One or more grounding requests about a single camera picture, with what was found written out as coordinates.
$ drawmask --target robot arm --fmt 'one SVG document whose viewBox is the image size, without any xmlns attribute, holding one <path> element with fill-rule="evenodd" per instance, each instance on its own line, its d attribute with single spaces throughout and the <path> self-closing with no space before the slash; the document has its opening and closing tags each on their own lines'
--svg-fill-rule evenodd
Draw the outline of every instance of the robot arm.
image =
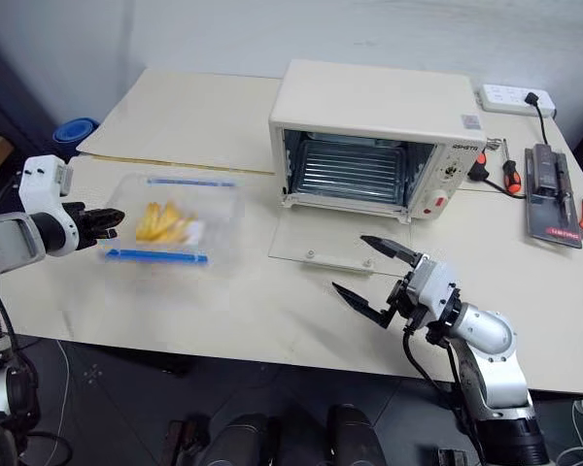
<svg viewBox="0 0 583 466">
<path fill-rule="evenodd" d="M 95 245 L 97 239 L 116 236 L 113 227 L 122 221 L 123 212 L 85 211 L 83 203 L 61 203 L 70 183 L 71 168 L 58 157 L 26 160 L 19 188 L 25 213 L 0 216 L 0 274 L 46 254 L 66 255 Z M 1 313 L 7 320 L 0 300 Z M 39 420 L 36 371 L 10 337 L 0 322 L 0 464 L 15 464 L 14 451 L 25 450 L 26 434 Z"/>
<path fill-rule="evenodd" d="M 404 246 L 372 236 L 361 237 L 389 257 L 412 267 L 377 312 L 354 292 L 334 283 L 356 311 L 384 328 L 394 315 L 407 319 L 404 333 L 426 327 L 432 345 L 456 351 L 467 411 L 486 462 L 496 465 L 550 464 L 525 376 L 516 358 L 516 333 L 499 313 L 488 313 L 460 300 L 452 269 Z"/>
</svg>

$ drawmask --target yellow food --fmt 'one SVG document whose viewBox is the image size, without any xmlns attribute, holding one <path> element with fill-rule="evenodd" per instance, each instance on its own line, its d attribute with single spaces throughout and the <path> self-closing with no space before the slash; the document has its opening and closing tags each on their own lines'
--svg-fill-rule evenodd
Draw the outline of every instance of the yellow food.
<svg viewBox="0 0 583 466">
<path fill-rule="evenodd" d="M 136 240 L 155 243 L 182 243 L 188 237 L 186 227 L 193 217 L 184 217 L 173 202 L 167 202 L 164 210 L 150 202 L 136 228 Z"/>
</svg>

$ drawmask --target white wall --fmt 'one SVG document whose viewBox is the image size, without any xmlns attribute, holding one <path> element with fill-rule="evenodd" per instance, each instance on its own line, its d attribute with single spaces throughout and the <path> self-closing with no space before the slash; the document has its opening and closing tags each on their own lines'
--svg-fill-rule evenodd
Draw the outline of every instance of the white wall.
<svg viewBox="0 0 583 466">
<path fill-rule="evenodd" d="M 103 119 L 144 67 L 280 77 L 297 57 L 544 88 L 583 135 L 583 0 L 0 0 L 0 50 L 57 121 Z"/>
</svg>

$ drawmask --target electrical outlet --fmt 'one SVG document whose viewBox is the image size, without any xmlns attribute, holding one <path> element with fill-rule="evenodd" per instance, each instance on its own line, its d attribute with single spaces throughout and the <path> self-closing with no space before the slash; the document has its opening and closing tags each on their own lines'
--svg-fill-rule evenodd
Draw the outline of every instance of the electrical outlet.
<svg viewBox="0 0 583 466">
<path fill-rule="evenodd" d="M 482 99 L 482 107 L 487 112 L 536 116 L 535 107 L 525 102 L 525 97 L 530 92 L 539 97 L 537 105 L 542 116 L 550 117 L 555 112 L 555 104 L 548 92 L 542 89 L 484 84 L 479 91 L 479 95 Z"/>
</svg>

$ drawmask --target table surface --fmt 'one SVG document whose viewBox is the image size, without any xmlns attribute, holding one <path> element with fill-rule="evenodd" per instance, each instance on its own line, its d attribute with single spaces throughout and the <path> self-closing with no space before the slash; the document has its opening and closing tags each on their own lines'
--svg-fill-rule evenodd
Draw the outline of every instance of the table surface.
<svg viewBox="0 0 583 466">
<path fill-rule="evenodd" d="M 247 110 L 250 117 L 235 121 L 232 135 L 244 135 L 246 144 L 238 144 L 233 154 L 225 155 L 227 159 L 217 158 L 220 153 L 210 146 L 211 153 L 202 147 L 203 151 L 184 151 L 179 157 L 161 151 L 158 160 L 217 167 L 227 163 L 236 169 L 270 171 L 270 152 L 263 149 L 269 147 L 267 124 L 263 132 L 260 123 L 267 119 L 276 81 L 207 75 L 199 75 L 198 80 L 204 87 L 211 80 L 212 89 L 230 97 L 243 92 L 243 86 L 253 90 L 251 105 L 260 112 Z M 227 101 L 207 112 L 226 111 Z M 238 96 L 236 104 L 242 107 L 248 102 Z M 233 110 L 238 115 L 242 113 L 239 107 Z M 117 148 L 113 124 L 121 127 L 127 122 L 110 124 L 111 116 L 102 125 L 101 136 L 86 143 L 88 151 L 112 155 Z M 539 141 L 537 120 L 487 113 L 482 118 L 488 136 L 505 137 L 512 158 L 523 167 L 524 148 Z M 575 198 L 580 199 L 583 173 L 555 123 L 548 118 L 546 123 L 551 145 L 568 154 Z M 150 133 L 159 134 L 159 128 L 151 121 L 150 125 Z M 140 138 L 139 131 L 132 134 Z M 223 134 L 218 142 L 225 146 Z M 191 135 L 184 131 L 182 137 Z M 265 141 L 258 141 L 258 135 Z M 106 137 L 113 139 L 112 144 L 106 145 Z M 130 146 L 131 140 L 125 143 Z M 133 159 L 142 153 L 116 155 Z M 497 181 L 500 163 L 500 153 L 489 154 L 489 171 Z M 212 178 L 215 173 L 90 156 L 76 157 L 71 164 L 74 180 L 68 199 L 82 200 L 88 208 L 104 206 L 126 174 Z M 141 350 L 418 377 L 401 350 L 403 320 L 396 317 L 391 328 L 384 330 L 354 313 L 330 285 L 336 281 L 348 286 L 379 308 L 385 306 L 395 278 L 269 257 L 283 210 L 275 178 L 255 173 L 228 175 L 243 186 L 245 201 L 240 247 L 232 266 L 194 269 L 107 263 L 97 249 L 47 257 L 1 277 L 1 295 L 16 331 Z M 476 183 L 464 183 L 439 219 L 413 221 L 408 228 L 415 250 L 453 265 L 463 300 L 509 317 L 519 335 L 519 360 L 531 388 L 583 393 L 583 250 L 532 240 L 526 233 L 523 202 Z M 423 332 L 413 340 L 413 351 L 428 371 L 438 379 L 451 380 L 444 351 L 428 345 Z"/>
</svg>

